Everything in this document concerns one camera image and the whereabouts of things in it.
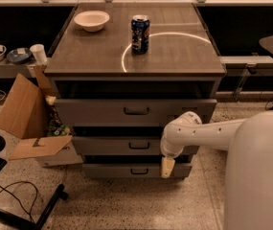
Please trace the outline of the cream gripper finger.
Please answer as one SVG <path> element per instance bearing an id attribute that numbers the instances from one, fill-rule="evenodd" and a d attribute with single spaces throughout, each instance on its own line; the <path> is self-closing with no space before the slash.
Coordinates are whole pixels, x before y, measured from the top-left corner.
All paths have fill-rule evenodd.
<path id="1" fill-rule="evenodd" d="M 169 178 L 173 171 L 175 160 L 171 157 L 163 157 L 161 162 L 161 176 Z"/>

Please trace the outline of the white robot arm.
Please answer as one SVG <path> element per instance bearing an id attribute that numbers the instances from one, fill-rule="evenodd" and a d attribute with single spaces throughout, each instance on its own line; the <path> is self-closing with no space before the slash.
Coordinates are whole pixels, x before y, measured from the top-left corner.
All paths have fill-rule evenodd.
<path id="1" fill-rule="evenodd" d="M 163 131 L 161 176 L 187 146 L 226 150 L 224 230 L 273 230 L 273 110 L 248 119 L 203 124 L 193 112 Z"/>

